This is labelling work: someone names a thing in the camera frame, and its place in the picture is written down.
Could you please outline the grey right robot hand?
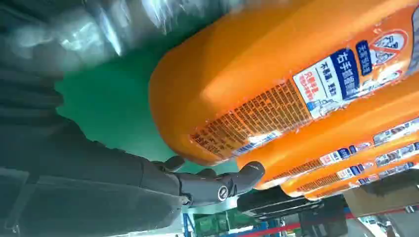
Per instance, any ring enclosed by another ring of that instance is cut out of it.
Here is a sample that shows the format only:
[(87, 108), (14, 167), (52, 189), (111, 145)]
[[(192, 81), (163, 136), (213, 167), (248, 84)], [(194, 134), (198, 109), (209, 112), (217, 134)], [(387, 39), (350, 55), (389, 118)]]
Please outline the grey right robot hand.
[(175, 173), (88, 140), (72, 122), (0, 127), (0, 234), (105, 237), (169, 226), (183, 207), (251, 190), (265, 173)]

